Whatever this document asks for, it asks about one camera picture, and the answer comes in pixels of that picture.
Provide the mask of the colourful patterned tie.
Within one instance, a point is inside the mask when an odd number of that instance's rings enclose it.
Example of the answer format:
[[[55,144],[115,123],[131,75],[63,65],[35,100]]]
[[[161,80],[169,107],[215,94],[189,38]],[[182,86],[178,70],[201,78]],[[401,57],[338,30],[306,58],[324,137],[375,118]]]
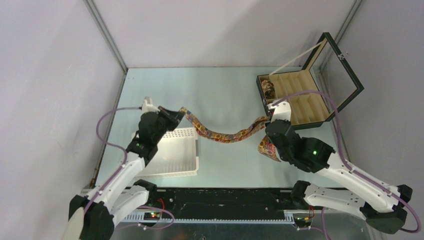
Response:
[[[187,108],[181,107],[180,112],[184,113],[185,118],[193,125],[198,135],[203,138],[209,139],[214,142],[223,144],[232,144],[246,140],[261,131],[266,127],[266,124],[270,121],[268,116],[260,116],[254,120],[254,122],[248,127],[239,130],[236,133],[221,133],[208,129],[200,120]],[[281,162],[277,156],[276,147],[271,143],[267,136],[264,136],[257,147],[257,151],[265,157]]]

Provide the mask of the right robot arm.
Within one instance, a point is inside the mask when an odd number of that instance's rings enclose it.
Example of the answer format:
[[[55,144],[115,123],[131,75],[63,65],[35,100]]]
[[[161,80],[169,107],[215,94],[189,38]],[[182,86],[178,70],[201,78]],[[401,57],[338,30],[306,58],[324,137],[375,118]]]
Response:
[[[320,175],[342,185],[345,189],[330,189],[299,180],[290,193],[291,204],[306,207],[331,208],[364,220],[372,228],[395,234],[403,229],[413,190],[407,185],[376,186],[379,180],[359,168],[348,169],[333,147],[314,137],[299,136],[291,123],[275,120],[266,125],[265,133],[274,145],[278,157],[306,172]]]

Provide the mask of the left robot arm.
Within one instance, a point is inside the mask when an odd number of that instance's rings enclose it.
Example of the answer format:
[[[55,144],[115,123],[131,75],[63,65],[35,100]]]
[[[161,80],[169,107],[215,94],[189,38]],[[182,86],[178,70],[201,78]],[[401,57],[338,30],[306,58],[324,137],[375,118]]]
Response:
[[[69,203],[64,240],[109,240],[117,225],[138,207],[153,208],[158,202],[156,185],[141,181],[127,193],[124,189],[151,162],[163,136],[184,118],[181,111],[146,105],[141,110],[138,129],[123,151],[123,159],[108,179],[86,195],[75,195]]]

